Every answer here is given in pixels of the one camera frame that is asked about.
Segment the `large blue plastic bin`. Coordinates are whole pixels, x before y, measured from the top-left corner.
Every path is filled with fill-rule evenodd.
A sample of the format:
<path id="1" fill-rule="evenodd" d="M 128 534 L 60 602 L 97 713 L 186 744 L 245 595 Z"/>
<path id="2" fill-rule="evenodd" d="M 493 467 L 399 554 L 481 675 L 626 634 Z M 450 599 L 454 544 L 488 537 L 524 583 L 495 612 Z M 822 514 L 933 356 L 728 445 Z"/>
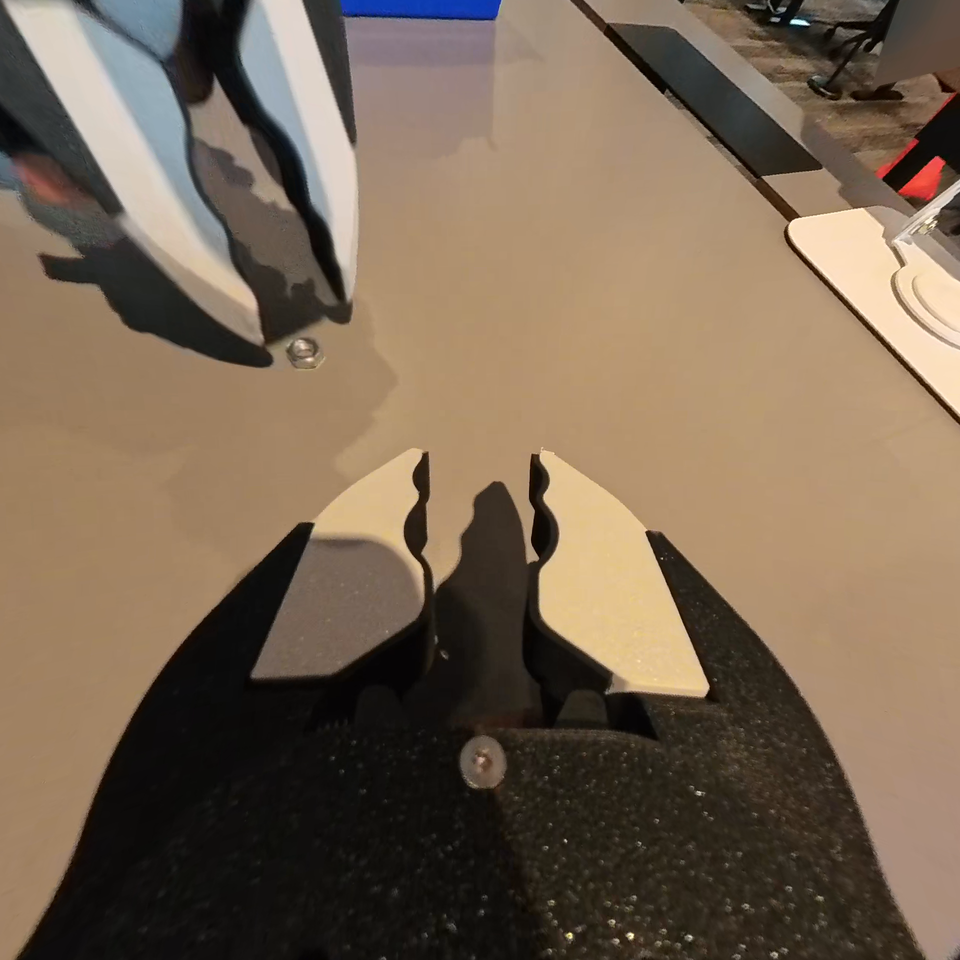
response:
<path id="1" fill-rule="evenodd" d="M 349 18 L 493 21 L 501 1 L 342 1 Z"/>

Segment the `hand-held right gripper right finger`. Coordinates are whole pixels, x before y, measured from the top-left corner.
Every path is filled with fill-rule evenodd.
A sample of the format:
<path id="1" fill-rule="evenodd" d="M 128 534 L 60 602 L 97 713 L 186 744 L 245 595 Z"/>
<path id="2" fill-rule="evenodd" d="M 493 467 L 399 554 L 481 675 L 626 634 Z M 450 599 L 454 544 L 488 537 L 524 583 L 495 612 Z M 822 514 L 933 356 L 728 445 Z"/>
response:
<path id="1" fill-rule="evenodd" d="M 530 502 L 525 666 L 541 693 L 705 700 L 710 682 L 647 527 L 546 449 L 531 458 Z"/>

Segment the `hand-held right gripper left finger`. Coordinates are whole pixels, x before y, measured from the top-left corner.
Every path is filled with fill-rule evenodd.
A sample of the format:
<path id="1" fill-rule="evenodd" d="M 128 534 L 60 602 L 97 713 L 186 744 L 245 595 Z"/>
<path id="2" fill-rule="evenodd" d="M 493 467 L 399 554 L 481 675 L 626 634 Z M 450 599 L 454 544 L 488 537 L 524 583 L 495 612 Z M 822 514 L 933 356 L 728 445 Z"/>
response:
<path id="1" fill-rule="evenodd" d="M 382 685 L 426 674 L 433 576 L 425 558 L 429 455 L 409 448 L 312 520 L 249 678 L 259 685 Z"/>

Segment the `white base document stand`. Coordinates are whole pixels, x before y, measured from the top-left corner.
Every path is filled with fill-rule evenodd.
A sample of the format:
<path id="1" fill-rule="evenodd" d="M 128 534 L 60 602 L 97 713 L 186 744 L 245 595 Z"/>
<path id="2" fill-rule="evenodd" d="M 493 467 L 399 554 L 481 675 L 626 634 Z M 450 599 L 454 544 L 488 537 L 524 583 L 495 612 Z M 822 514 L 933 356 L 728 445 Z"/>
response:
<path id="1" fill-rule="evenodd" d="M 930 394 L 959 417 L 958 254 L 935 238 L 954 182 L 911 217 L 869 206 L 800 217 L 794 252 Z"/>

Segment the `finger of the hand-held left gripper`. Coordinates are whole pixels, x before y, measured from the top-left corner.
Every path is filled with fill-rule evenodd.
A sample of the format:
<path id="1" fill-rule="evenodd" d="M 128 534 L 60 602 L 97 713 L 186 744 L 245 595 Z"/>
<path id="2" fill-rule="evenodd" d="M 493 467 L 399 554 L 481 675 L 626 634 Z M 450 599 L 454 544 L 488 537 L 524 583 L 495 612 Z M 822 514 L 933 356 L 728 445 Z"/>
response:
<path id="1" fill-rule="evenodd" d="M 232 2 L 171 2 L 172 47 L 101 2 L 2 2 L 2 110 L 219 327 L 267 348 L 229 221 L 195 164 L 177 55 L 221 53 Z"/>
<path id="2" fill-rule="evenodd" d="M 275 162 L 332 296 L 354 306 L 359 185 L 353 77 L 341 2 L 215 2 L 213 74 Z"/>

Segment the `small orange object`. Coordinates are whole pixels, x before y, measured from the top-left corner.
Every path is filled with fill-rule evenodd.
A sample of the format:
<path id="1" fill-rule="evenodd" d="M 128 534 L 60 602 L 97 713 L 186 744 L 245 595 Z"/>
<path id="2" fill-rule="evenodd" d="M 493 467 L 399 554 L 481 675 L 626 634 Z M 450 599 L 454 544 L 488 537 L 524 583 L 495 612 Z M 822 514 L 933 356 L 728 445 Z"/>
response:
<path id="1" fill-rule="evenodd" d="M 941 190 L 945 167 L 959 172 L 959 94 L 950 95 L 903 152 L 876 175 L 906 199 L 927 203 Z"/>

